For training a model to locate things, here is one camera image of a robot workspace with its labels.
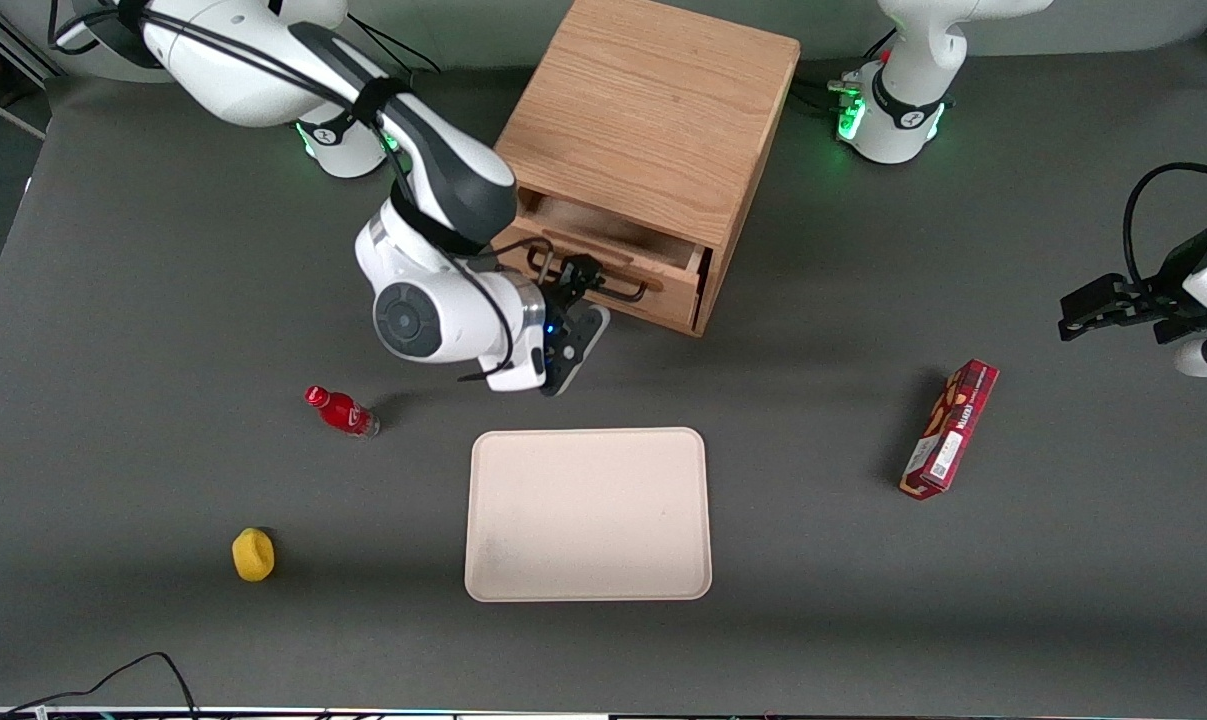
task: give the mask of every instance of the cardboard box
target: cardboard box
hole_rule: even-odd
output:
[[[900,475],[900,491],[927,501],[950,488],[996,379],[999,370],[980,359],[950,375],[940,400],[932,406],[923,439],[914,446],[905,474]]]

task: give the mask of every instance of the wooden drawer cabinet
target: wooden drawer cabinet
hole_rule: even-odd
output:
[[[519,217],[495,238],[604,265],[589,300],[700,336],[754,199],[799,43],[649,0],[576,0],[497,152]],[[502,256],[530,277],[540,248]]]

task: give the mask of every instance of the plastic tray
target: plastic tray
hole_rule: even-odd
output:
[[[693,601],[711,579],[696,431],[492,432],[474,443],[465,587],[476,601]]]

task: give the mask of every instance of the red bottle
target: red bottle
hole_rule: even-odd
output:
[[[319,417],[350,437],[371,438],[380,432],[380,420],[366,406],[343,392],[328,392],[319,386],[305,391],[305,402],[317,406]]]

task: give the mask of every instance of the gray tabletop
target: gray tabletop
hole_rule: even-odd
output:
[[[525,78],[421,95],[492,141]],[[165,650],[204,706],[1207,716],[1207,381],[1147,328],[1055,328],[1120,268],[1135,180],[1207,160],[1207,41],[973,60],[900,168],[791,103],[709,334],[618,318],[558,400],[380,347],[352,238],[384,174],[325,177],[177,87],[51,89],[0,270],[0,706]],[[1148,195],[1153,267],[1207,226],[1207,178]],[[910,501],[973,356],[1004,373],[981,428]],[[387,428],[319,427],[309,384]],[[707,597],[470,599],[480,433],[651,425],[707,443]],[[229,561],[250,525],[268,583]],[[156,666],[95,702],[179,696]]]

